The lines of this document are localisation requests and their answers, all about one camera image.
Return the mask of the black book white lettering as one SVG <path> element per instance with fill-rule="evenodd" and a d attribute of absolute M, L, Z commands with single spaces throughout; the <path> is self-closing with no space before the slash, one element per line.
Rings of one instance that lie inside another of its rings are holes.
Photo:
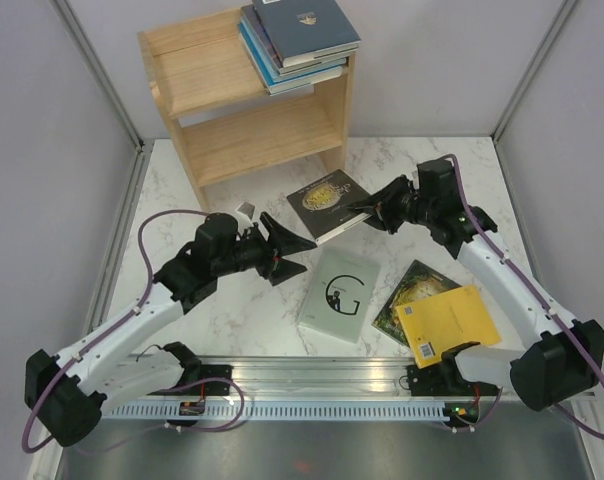
<path fill-rule="evenodd" d="M 369 194 L 343 170 L 338 169 L 287 196 L 316 244 L 323 244 L 367 220 L 369 215 L 349 206 Z"/>

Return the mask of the pale green thin file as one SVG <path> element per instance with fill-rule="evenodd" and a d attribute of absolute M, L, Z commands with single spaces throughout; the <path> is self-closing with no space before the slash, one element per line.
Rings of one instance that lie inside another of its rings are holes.
<path fill-rule="evenodd" d="M 372 299 L 380 265 L 335 248 L 326 249 L 314 270 L 298 324 L 356 343 Z"/>

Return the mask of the green Alice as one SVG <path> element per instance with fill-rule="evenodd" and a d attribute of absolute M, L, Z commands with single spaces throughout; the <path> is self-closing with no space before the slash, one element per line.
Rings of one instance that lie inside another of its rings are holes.
<path fill-rule="evenodd" d="M 447 292 L 460 285 L 419 260 L 414 260 L 372 322 L 372 326 L 406 347 L 409 343 L 395 308 Z"/>

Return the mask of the yellow book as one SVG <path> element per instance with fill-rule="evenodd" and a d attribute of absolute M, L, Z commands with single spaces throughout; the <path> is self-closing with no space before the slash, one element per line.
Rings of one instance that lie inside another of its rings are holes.
<path fill-rule="evenodd" d="M 467 343 L 493 346 L 499 332 L 474 285 L 463 286 L 394 308 L 419 369 L 442 360 L 445 351 Z"/>

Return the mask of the bright blue book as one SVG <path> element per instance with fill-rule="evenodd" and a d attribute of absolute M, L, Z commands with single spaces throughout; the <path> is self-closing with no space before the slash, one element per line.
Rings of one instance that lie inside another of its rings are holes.
<path fill-rule="evenodd" d="M 346 60 L 341 59 L 338 63 L 329 67 L 321 68 L 310 73 L 294 75 L 292 78 L 285 80 L 275 80 L 269 73 L 266 64 L 261 60 L 259 54 L 251 42 L 247 41 L 242 32 L 238 34 L 238 38 L 250 59 L 258 77 L 260 78 L 266 92 L 269 95 L 278 95 L 290 92 L 299 88 L 309 87 L 321 82 L 339 78 L 347 69 Z"/>

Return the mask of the light blue book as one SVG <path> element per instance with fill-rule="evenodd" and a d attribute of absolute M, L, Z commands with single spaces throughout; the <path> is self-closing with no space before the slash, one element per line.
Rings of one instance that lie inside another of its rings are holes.
<path fill-rule="evenodd" d="M 255 34 L 253 33 L 252 28 L 248 25 L 248 23 L 245 20 L 242 20 L 238 24 L 238 29 L 239 29 L 239 33 L 242 32 L 243 35 L 244 35 L 244 37 L 245 37 L 245 39 L 247 41 L 251 42 L 251 45 L 256 48 L 256 50 L 257 50 L 257 52 L 259 54 L 259 57 L 266 64 L 266 67 L 267 67 L 270 75 L 275 80 L 285 80 L 285 79 L 292 78 L 294 75 L 300 75 L 300 74 L 303 74 L 303 73 L 310 73 L 312 71 L 316 71 L 316 70 L 319 70 L 321 68 L 329 67 L 330 65 L 334 65 L 334 64 L 338 63 L 338 61 L 341 60 L 341 59 L 345 59 L 346 63 L 347 63 L 347 59 L 346 58 L 338 58 L 338 59 L 331 60 L 331 61 L 323 61 L 323 62 L 319 62 L 319 63 L 311 63 L 308 66 L 302 66 L 300 68 L 295 68 L 292 72 L 289 72 L 289 73 L 280 73 L 279 70 L 272 63 L 271 57 L 266 53 L 266 51 L 261 46 L 259 40 L 257 39 L 257 37 L 255 36 Z"/>

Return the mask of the navy blue crest book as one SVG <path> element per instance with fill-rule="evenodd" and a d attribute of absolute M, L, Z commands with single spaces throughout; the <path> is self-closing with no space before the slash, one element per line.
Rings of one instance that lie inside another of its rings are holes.
<path fill-rule="evenodd" d="M 254 1 L 284 67 L 356 48 L 361 38 L 334 0 Z"/>

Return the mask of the dark purple galaxy book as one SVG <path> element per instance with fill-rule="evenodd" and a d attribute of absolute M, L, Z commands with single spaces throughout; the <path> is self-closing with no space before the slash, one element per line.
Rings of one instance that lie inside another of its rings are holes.
<path fill-rule="evenodd" d="M 310 61 L 298 64 L 298 65 L 293 65 L 290 67 L 285 67 L 282 63 L 282 61 L 280 60 L 275 48 L 273 47 L 271 41 L 268 38 L 268 35 L 266 34 L 266 31 L 264 30 L 264 28 L 262 27 L 260 20 L 254 10 L 254 7 L 252 5 L 245 5 L 241 8 L 241 21 L 245 20 L 248 25 L 252 28 L 253 33 L 255 34 L 255 36 L 257 37 L 257 39 L 259 40 L 261 46 L 263 47 L 263 49 L 266 51 L 266 53 L 271 57 L 272 59 L 272 63 L 274 64 L 274 66 L 279 70 L 280 73 L 289 73 L 292 72 L 295 68 L 300 68 L 302 66 L 308 66 L 311 63 L 319 63 L 319 62 L 323 62 L 323 61 L 331 61 L 331 60 L 335 60 L 338 58 L 344 58 L 346 56 L 346 53 L 335 53 L 332 55 L 329 55 L 328 57 L 325 58 L 320 58 L 320 59 L 312 59 Z"/>

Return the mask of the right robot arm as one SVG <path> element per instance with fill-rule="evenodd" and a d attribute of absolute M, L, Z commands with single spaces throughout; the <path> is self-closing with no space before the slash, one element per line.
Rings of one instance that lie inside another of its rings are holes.
<path fill-rule="evenodd" d="M 453 360 L 438 370 L 446 391 L 462 393 L 474 381 L 505 385 L 528 408 L 542 411 L 604 385 L 604 329 L 595 320 L 578 320 L 522 270 L 496 223 L 468 203 L 455 155 L 423 162 L 416 180 L 401 175 L 348 208 L 389 234 L 405 223 L 426 227 L 480 281 L 517 332 L 520 351 L 476 341 L 449 349 Z"/>

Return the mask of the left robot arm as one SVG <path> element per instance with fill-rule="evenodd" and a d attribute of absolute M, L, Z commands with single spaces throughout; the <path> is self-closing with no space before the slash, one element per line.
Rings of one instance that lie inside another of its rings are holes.
<path fill-rule="evenodd" d="M 158 271 L 147 272 L 145 289 L 128 310 L 54 355 L 38 350 L 27 360 L 24 399 L 31 412 L 23 451 L 38 450 L 29 443 L 35 422 L 69 447 L 91 433 L 104 414 L 147 394 L 205 393 L 213 382 L 225 391 L 235 388 L 228 374 L 205 376 L 201 360 L 181 342 L 134 362 L 126 358 L 213 295 L 219 278 L 255 270 L 277 286 L 306 270 L 290 256 L 315 246 L 267 213 L 246 228 L 230 214 L 204 215 L 193 240 Z"/>

